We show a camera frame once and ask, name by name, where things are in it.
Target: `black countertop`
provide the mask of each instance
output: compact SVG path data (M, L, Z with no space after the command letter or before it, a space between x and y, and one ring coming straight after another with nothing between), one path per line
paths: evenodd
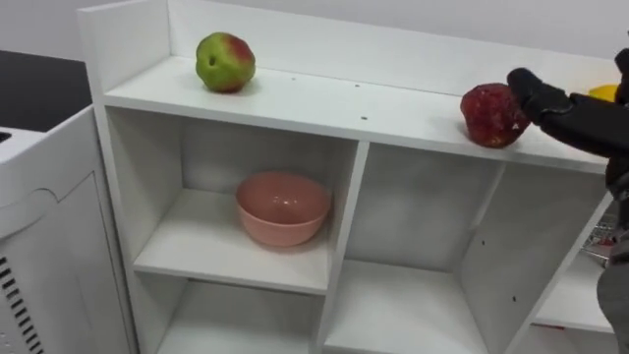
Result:
M83 62L0 50L0 129L47 132L90 104Z

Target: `apple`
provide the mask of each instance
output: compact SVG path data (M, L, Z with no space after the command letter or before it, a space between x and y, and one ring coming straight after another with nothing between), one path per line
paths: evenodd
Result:
M197 47L197 75L214 92L238 92L255 73L256 56L236 35L215 32Z
M505 84L475 87L463 96L461 111L470 140L486 148L510 146L531 124Z

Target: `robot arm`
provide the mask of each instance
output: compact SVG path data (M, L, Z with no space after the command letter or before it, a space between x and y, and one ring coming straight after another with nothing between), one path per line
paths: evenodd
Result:
M524 113L542 131L573 148L609 158L605 185L619 203L616 245L598 285L599 305L629 354L629 48L616 57L622 83L616 103L578 93L570 96L526 69L507 77Z

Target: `top shelf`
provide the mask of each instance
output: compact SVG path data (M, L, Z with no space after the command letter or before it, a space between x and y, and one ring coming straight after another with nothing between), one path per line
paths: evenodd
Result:
M513 146L471 143L460 97L258 69L238 94L208 92L195 61L169 57L104 95L110 106L602 173L605 161L532 126Z

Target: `bowl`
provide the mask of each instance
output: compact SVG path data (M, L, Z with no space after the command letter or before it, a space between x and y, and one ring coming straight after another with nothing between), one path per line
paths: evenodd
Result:
M290 247L315 236L330 210L331 197L315 181L286 172L262 172L236 192L240 219L255 240Z

